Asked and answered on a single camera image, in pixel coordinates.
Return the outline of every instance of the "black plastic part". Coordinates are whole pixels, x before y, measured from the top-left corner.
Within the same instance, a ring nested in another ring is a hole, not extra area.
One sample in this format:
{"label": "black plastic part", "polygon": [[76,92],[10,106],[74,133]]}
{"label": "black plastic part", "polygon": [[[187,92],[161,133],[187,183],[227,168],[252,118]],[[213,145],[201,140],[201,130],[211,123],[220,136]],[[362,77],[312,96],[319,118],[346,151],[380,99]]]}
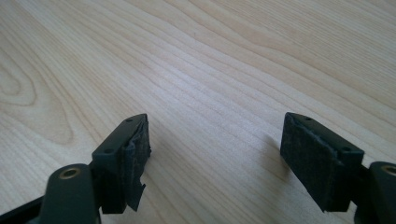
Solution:
{"label": "black plastic part", "polygon": [[39,223],[100,223],[88,165],[68,165],[49,177]]}
{"label": "black plastic part", "polygon": [[377,213],[374,209],[370,196],[370,171],[361,166],[359,177],[355,181],[352,194],[352,202],[358,207],[354,216],[356,224],[377,224],[379,223]]}
{"label": "black plastic part", "polygon": [[309,117],[287,113],[280,154],[322,211],[348,209],[361,149]]}
{"label": "black plastic part", "polygon": [[29,203],[17,207],[2,216],[0,216],[1,224],[26,223],[38,216],[40,212],[43,197],[39,197]]}
{"label": "black plastic part", "polygon": [[396,223],[396,165],[377,161],[369,171],[371,201],[380,223]]}
{"label": "black plastic part", "polygon": [[104,214],[121,214],[128,204],[135,211],[145,185],[140,183],[150,155],[146,114],[123,121],[92,153],[95,178],[100,178],[99,202]]}

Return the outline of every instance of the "light wood surface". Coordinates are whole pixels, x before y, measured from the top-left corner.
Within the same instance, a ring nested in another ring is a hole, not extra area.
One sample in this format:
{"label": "light wood surface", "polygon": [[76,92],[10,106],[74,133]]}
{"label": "light wood surface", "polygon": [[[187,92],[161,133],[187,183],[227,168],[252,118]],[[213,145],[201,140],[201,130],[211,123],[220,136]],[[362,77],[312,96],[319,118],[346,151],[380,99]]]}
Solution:
{"label": "light wood surface", "polygon": [[352,223],[279,156],[284,114],[396,161],[396,4],[1,1],[0,213],[147,113],[137,213],[104,223]]}

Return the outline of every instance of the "wooden table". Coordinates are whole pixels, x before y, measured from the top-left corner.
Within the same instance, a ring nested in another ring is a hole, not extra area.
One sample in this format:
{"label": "wooden table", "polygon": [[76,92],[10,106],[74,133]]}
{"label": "wooden table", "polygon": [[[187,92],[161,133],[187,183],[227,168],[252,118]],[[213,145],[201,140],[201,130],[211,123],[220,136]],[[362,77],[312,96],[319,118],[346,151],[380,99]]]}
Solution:
{"label": "wooden table", "polygon": [[104,223],[352,223],[279,156],[286,112],[396,161],[396,4],[2,1],[0,213],[147,113],[137,213]]}

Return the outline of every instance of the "black mechanical part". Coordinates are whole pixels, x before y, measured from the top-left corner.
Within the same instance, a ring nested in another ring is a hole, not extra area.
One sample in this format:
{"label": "black mechanical part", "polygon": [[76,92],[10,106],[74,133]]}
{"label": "black mechanical part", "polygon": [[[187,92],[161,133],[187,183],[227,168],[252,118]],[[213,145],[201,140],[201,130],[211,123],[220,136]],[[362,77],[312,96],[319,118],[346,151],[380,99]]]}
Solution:
{"label": "black mechanical part", "polygon": [[104,214],[121,214],[128,204],[135,211],[146,185],[140,183],[149,158],[147,115],[126,119],[92,153],[94,176],[100,176],[97,189]]}
{"label": "black mechanical part", "polygon": [[43,197],[3,214],[0,224],[100,223],[100,207],[104,214],[123,213],[126,204],[136,211],[150,153],[147,115],[128,118],[92,153],[89,165],[57,170]]}
{"label": "black mechanical part", "polygon": [[100,223],[88,165],[68,165],[49,177],[39,223]]}
{"label": "black mechanical part", "polygon": [[396,223],[396,165],[361,165],[364,152],[315,120],[287,113],[280,155],[322,211],[358,206],[355,223]]}

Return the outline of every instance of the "black foam pad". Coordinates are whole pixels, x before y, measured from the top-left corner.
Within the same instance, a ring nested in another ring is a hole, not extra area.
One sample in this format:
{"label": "black foam pad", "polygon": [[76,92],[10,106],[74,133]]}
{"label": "black foam pad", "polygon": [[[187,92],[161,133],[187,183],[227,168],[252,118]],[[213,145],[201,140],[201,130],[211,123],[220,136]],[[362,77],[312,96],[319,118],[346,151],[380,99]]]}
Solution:
{"label": "black foam pad", "polygon": [[121,214],[126,204],[135,211],[145,185],[140,183],[150,156],[146,114],[123,121],[92,153],[92,174],[98,179],[98,202],[104,214]]}
{"label": "black foam pad", "polygon": [[314,119],[287,113],[280,155],[322,211],[348,209],[364,151]]}

